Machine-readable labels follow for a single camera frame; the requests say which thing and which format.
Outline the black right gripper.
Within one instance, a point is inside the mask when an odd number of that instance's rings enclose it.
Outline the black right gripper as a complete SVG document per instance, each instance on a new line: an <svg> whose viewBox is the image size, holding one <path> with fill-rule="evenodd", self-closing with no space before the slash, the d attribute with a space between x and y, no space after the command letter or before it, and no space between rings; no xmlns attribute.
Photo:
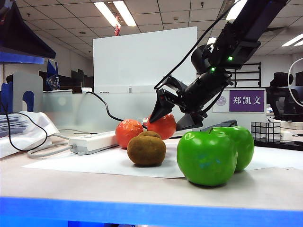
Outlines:
<svg viewBox="0 0 303 227"><path fill-rule="evenodd" d="M232 85L231 72L206 72L201 74L182 92L179 108L186 113L177 123L176 130L187 130L203 126L203 116L197 112L215 95ZM153 123L172 112L177 96L161 88L156 90L157 100L149 122Z"/></svg>

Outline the blurred left gripper finger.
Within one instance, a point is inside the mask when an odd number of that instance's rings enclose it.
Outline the blurred left gripper finger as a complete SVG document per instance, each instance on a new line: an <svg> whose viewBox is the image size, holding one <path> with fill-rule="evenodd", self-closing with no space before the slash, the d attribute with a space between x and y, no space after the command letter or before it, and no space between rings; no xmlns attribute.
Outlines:
<svg viewBox="0 0 303 227"><path fill-rule="evenodd" d="M15 0L0 2L0 51L54 59L56 52L24 22Z"/></svg>
<svg viewBox="0 0 303 227"><path fill-rule="evenodd" d="M44 64L44 61L43 57L0 52L1 64Z"/></svg>

